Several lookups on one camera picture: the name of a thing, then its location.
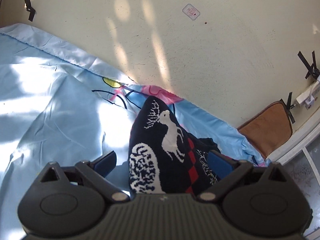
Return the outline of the white power strip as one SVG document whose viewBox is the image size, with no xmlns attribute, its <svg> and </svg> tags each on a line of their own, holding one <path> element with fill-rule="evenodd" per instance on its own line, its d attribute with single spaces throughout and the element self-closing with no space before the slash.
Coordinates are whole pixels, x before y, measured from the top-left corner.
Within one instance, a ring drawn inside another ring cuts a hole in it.
<svg viewBox="0 0 320 240">
<path fill-rule="evenodd" d="M 318 77 L 316 81 L 307 88 L 306 91 L 304 91 L 295 99 L 294 106 L 296 107 L 303 106 L 307 110 L 309 110 L 319 97 L 319 86 L 320 86 L 320 83 L 319 83 L 319 77 Z"/>
</svg>

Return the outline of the black tape piece on wall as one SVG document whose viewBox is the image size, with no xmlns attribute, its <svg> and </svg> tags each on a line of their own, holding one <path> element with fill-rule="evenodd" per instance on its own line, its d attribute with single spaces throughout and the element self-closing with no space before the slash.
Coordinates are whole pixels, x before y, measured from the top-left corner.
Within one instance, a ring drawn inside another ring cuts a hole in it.
<svg viewBox="0 0 320 240">
<path fill-rule="evenodd" d="M 36 10 L 31 5 L 31 0 L 24 0 L 26 11 L 29 12 L 28 20 L 33 22 Z"/>
</svg>

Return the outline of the navy red reindeer sweater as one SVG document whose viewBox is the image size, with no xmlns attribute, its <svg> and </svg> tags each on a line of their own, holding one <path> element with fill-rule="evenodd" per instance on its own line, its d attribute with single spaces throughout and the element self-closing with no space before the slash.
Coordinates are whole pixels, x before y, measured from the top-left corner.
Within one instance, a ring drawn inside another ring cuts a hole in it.
<svg viewBox="0 0 320 240">
<path fill-rule="evenodd" d="M 133 123 L 129 142 L 129 184 L 136 193 L 198 195 L 220 178 L 208 153 L 221 153 L 210 138 L 183 129 L 169 107 L 150 96 Z"/>
</svg>

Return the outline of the light blue cartoon bedsheet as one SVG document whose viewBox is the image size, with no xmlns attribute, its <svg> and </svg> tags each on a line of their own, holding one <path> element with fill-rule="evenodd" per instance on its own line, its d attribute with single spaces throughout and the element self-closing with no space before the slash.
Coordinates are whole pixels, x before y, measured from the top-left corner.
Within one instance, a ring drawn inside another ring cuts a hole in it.
<svg viewBox="0 0 320 240">
<path fill-rule="evenodd" d="M 165 102 L 197 138 L 222 154 L 264 167 L 234 127 L 155 85 L 138 85 L 99 58 L 26 24 L 1 29 L 1 239 L 21 239 L 18 204 L 50 161 L 72 166 L 114 151 L 108 180 L 130 192 L 132 123 L 148 96 Z"/>
</svg>

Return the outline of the white window frame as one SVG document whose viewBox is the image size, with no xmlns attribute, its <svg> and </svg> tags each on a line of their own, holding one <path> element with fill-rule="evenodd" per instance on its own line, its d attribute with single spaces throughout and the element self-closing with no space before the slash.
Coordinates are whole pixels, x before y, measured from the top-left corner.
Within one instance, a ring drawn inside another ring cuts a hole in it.
<svg viewBox="0 0 320 240">
<path fill-rule="evenodd" d="M 268 156 L 298 185 L 313 211 L 307 239 L 319 239 L 319 117 L 309 119 L 283 146 Z"/>
</svg>

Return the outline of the black tape strips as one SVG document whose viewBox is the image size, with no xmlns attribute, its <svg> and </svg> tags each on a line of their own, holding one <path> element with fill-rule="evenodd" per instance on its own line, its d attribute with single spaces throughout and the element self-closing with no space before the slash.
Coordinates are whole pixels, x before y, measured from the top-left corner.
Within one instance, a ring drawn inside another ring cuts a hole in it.
<svg viewBox="0 0 320 240">
<path fill-rule="evenodd" d="M 300 121 L 306 122 L 312 115 L 312 111 L 319 107 L 319 97 L 309 110 L 303 106 L 294 106 L 295 99 L 319 77 L 319 50 L 314 50 L 309 54 L 299 51 L 295 59 L 298 61 L 299 69 L 289 68 L 284 78 L 284 83 L 287 86 L 281 91 L 280 97 L 280 100 L 286 105 L 292 125 L 296 125 Z"/>
</svg>

